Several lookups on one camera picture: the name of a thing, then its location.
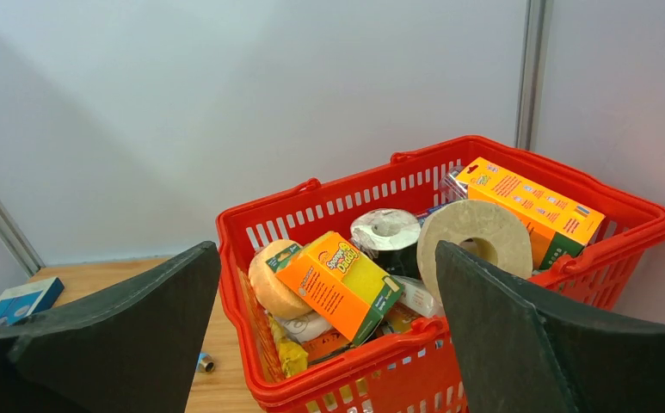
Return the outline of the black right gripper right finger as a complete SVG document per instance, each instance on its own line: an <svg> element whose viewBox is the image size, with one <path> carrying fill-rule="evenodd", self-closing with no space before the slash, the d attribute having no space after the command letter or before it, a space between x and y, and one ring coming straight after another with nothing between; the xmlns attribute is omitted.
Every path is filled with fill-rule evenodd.
<svg viewBox="0 0 665 413"><path fill-rule="evenodd" d="M569 299L454 243L435 250L473 412L665 412L665 324Z"/></svg>

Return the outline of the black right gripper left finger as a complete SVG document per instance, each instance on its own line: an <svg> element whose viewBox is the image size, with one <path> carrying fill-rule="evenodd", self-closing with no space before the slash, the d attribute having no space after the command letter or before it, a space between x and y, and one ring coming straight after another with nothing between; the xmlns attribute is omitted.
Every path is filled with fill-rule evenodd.
<svg viewBox="0 0 665 413"><path fill-rule="evenodd" d="M0 412L182 412L219 285L215 243L0 326Z"/></svg>

